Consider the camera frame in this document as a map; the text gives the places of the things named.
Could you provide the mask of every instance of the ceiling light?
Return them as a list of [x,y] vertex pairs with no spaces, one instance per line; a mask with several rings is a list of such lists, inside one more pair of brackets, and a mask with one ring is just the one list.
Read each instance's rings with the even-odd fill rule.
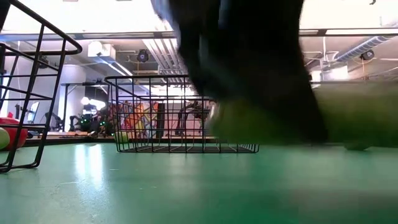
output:
[[398,34],[397,28],[385,29],[331,29],[326,31],[326,35],[374,35],[374,34]]
[[80,101],[83,105],[88,105],[90,103],[90,100],[87,97],[83,97]]

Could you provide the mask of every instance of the ceiling duct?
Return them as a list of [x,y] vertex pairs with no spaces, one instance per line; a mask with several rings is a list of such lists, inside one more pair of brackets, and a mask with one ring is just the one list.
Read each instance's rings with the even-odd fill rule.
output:
[[102,44],[99,41],[92,41],[88,45],[88,57],[98,62],[114,63],[116,61],[116,50],[111,44]]
[[[398,27],[398,21],[394,21],[394,22],[386,25],[386,27],[388,27],[388,28]],[[390,40],[394,37],[395,37],[394,35],[370,37],[370,38],[366,39],[365,41],[363,41],[362,43],[358,44],[357,46],[355,46],[347,51],[337,53],[332,58],[331,62],[347,62],[350,59],[360,57],[361,54],[366,53],[367,51],[377,47],[380,44],[387,42],[388,40]],[[307,65],[307,69],[311,69],[313,67],[316,67],[317,65],[319,65],[319,61],[314,60]]]

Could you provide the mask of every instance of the wall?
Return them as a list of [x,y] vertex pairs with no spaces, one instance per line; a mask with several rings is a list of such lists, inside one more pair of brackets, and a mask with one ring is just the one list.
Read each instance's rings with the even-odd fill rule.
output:
[[[79,65],[64,65],[62,70],[61,82],[60,83],[82,83],[86,81],[86,74],[88,68]],[[65,117],[65,131],[70,128],[70,116],[82,114],[83,105],[80,103],[81,99],[85,96],[85,87],[78,86],[73,91],[72,86],[69,86],[67,109]],[[57,97],[59,104],[58,116],[63,119],[63,108],[65,102],[65,87],[61,86]]]
[[[15,57],[6,57],[5,68],[7,70],[8,75],[11,72],[12,65],[13,65],[14,61],[15,61]],[[33,63],[31,60],[27,60],[25,58],[19,57],[14,75],[30,75],[32,66],[33,66]],[[38,71],[38,74],[55,74],[55,73],[56,73],[56,71],[54,71],[50,68],[39,69],[39,71]],[[28,77],[27,78],[14,77],[11,79],[10,87],[27,91],[27,87],[29,84],[29,78]],[[56,79],[55,77],[37,77],[35,80],[35,83],[34,83],[32,93],[52,97],[53,91],[55,88],[55,79]],[[25,98],[25,94],[18,93],[15,91],[8,91],[7,95],[8,95],[8,98],[10,98],[10,99]],[[35,102],[37,102],[37,101],[35,101],[35,100],[29,101],[28,108],[30,108],[30,106]],[[49,111],[51,101],[40,100],[39,102],[40,102],[40,105],[37,110],[37,114],[36,114],[34,122],[35,123],[45,123],[45,119],[42,119],[42,118],[44,117],[44,114]],[[23,106],[24,100],[7,101],[3,105],[3,108],[1,111],[1,116],[6,116],[8,112],[11,112],[15,115],[15,113],[16,113],[15,105],[17,105],[17,104]]]

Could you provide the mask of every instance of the wire basket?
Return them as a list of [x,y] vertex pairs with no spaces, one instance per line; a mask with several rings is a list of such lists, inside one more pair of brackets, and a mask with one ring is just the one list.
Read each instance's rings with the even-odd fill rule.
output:
[[[42,158],[45,142],[47,139],[47,133],[49,131],[49,126],[50,126],[50,119],[51,116],[49,116],[45,123],[40,123],[40,124],[32,124],[31,122],[26,121],[26,114],[28,113],[28,104],[31,101],[47,101],[49,102],[49,114],[52,114],[54,104],[55,104],[55,96],[57,94],[58,90],[58,85],[60,81],[60,76],[62,73],[62,67],[63,63],[65,61],[65,56],[66,55],[74,55],[78,54],[82,51],[81,45],[79,45],[76,41],[74,41],[71,37],[66,35],[64,32],[62,32],[60,29],[56,28],[54,25],[40,17],[38,14],[36,14],[34,11],[30,10],[28,7],[20,3],[19,1],[16,0],[5,0],[0,3],[0,9],[2,13],[6,13],[8,9],[14,6],[18,9],[20,9],[22,12],[30,16],[31,18],[35,19],[37,22],[41,24],[40,28],[40,33],[38,34],[38,39],[37,39],[37,46],[35,51],[29,51],[29,52],[21,52],[19,50],[13,49],[10,46],[7,46],[6,44],[0,44],[0,109],[3,107],[5,102],[10,102],[10,101],[21,101],[23,102],[23,106],[21,108],[18,108],[17,110],[19,111],[21,109],[21,118],[19,120],[19,123],[16,124],[0,124],[0,128],[9,128],[11,130],[16,130],[15,138],[13,141],[11,141],[12,147],[9,149],[7,159],[0,163],[0,173],[8,172],[11,169],[17,169],[17,168],[35,168],[38,167]],[[5,16],[2,14],[3,20],[0,21],[1,27],[4,23]],[[43,41],[43,35],[44,35],[44,30],[45,28],[51,30],[54,34],[59,35],[63,41],[62,41],[62,49],[61,50],[52,50],[52,51],[41,51],[40,47],[42,45]],[[73,45],[76,50],[65,50],[67,42],[71,45]],[[44,62],[41,60],[41,56],[59,56],[59,66],[55,67],[52,65],[49,65],[48,63]],[[32,62],[32,70],[30,74],[22,74],[22,75],[15,75],[17,63],[20,58],[25,58],[27,60],[30,60]],[[4,63],[6,59],[13,59],[13,64],[12,64],[12,69],[11,71],[6,71],[4,67]],[[45,75],[39,75],[39,67],[45,66],[47,68],[50,68],[53,70],[53,73],[51,74],[45,74]],[[34,85],[35,81],[38,78],[48,78],[48,82],[55,82],[54,83],[54,88],[51,91],[52,94],[50,96],[45,96],[41,94],[36,94],[34,93]],[[27,84],[27,87],[25,88],[13,88],[10,87],[11,81],[13,78],[28,78],[29,82]],[[25,97],[20,97],[20,98],[10,98],[7,97],[8,93],[18,93],[21,96],[24,95]],[[14,158],[16,155],[17,148],[19,146],[18,140],[20,137],[23,138],[22,132],[26,133],[27,131],[38,131],[41,133],[40,135],[40,144],[39,148],[37,150],[37,153],[35,155],[34,161],[30,164],[24,164],[24,165],[14,165]]]
[[211,136],[205,122],[214,101],[199,96],[188,75],[106,77],[109,122],[119,152],[255,153],[254,144]]

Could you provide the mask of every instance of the green rubber floor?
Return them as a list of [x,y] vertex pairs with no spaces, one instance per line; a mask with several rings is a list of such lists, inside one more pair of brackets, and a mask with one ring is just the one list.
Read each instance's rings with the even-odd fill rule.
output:
[[[35,151],[21,149],[17,163]],[[5,154],[0,153],[3,161]],[[0,223],[398,223],[398,150],[262,147],[257,154],[47,146],[0,175]]]

